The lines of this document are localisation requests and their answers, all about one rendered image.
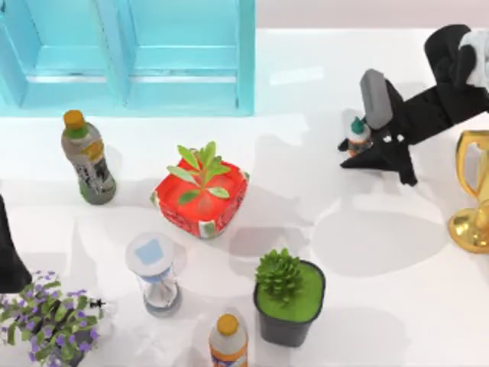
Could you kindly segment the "light blue rack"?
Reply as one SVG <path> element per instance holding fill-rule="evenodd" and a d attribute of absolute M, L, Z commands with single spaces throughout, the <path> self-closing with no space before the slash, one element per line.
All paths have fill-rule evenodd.
<path fill-rule="evenodd" d="M 0 116 L 251 115 L 255 0 L 0 0 Z"/>

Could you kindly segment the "red pot with green plant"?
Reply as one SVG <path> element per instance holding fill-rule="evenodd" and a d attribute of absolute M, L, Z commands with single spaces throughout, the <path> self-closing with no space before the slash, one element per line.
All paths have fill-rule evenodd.
<path fill-rule="evenodd" d="M 169 222 L 200 239 L 220 235 L 241 206 L 249 175 L 222 160 L 216 143 L 177 147 L 180 161 L 154 188 L 151 202 Z"/>

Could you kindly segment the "black pot with green succulent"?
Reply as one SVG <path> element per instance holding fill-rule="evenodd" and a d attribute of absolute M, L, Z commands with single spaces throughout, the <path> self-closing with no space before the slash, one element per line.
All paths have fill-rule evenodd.
<path fill-rule="evenodd" d="M 326 279 L 314 263 L 287 248 L 261 256 L 254 273 L 253 302 L 261 337 L 279 346 L 300 347 L 322 311 Z"/>

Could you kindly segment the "white and clear hourglass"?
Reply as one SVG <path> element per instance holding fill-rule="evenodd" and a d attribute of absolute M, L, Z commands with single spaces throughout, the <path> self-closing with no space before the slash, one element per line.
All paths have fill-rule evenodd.
<path fill-rule="evenodd" d="M 136 236 L 125 250 L 125 263 L 137 277 L 144 306 L 156 317 L 169 316 L 180 305 L 174 258 L 175 242 L 156 232 Z"/>

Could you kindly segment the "gold trophy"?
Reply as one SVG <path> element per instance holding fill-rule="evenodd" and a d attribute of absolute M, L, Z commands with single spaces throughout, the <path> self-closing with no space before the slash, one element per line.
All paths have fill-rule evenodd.
<path fill-rule="evenodd" d="M 475 187 L 465 176 L 465 158 L 470 145 L 477 145 L 481 150 Z M 461 188 L 478 205 L 456 212 L 449 220 L 449 234 L 465 251 L 489 254 L 489 130 L 461 133 L 455 152 L 455 170 Z"/>

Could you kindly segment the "small white bottle green cap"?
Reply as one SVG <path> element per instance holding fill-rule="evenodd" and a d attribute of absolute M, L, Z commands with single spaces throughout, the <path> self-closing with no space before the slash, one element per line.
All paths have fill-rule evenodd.
<path fill-rule="evenodd" d="M 351 157 L 369 149 L 373 144 L 371 129 L 364 119 L 355 117 L 347 130 L 347 151 Z"/>

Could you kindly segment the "grey-green bottle orange cap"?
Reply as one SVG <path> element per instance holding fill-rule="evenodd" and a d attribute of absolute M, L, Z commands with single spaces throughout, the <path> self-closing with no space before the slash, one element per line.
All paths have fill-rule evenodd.
<path fill-rule="evenodd" d="M 76 172 L 83 199 L 96 206 L 109 203 L 116 194 L 116 181 L 108 168 L 99 130 L 79 110 L 65 112 L 63 121 L 62 149 Z"/>

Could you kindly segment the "purple flowering potted plant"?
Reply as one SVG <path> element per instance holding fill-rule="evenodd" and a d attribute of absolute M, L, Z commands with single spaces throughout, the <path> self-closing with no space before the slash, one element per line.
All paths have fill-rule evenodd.
<path fill-rule="evenodd" d="M 110 324 L 109 303 L 85 289 L 62 291 L 53 271 L 36 271 L 18 294 L 0 294 L 0 345 L 30 345 L 39 367 L 79 367 Z"/>

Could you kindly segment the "orange and white bottle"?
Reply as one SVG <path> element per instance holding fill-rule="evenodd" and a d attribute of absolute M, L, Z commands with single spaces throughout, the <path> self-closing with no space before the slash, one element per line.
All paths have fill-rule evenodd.
<path fill-rule="evenodd" d="M 209 334 L 213 367 L 248 367 L 248 332 L 238 318 L 225 313 Z"/>

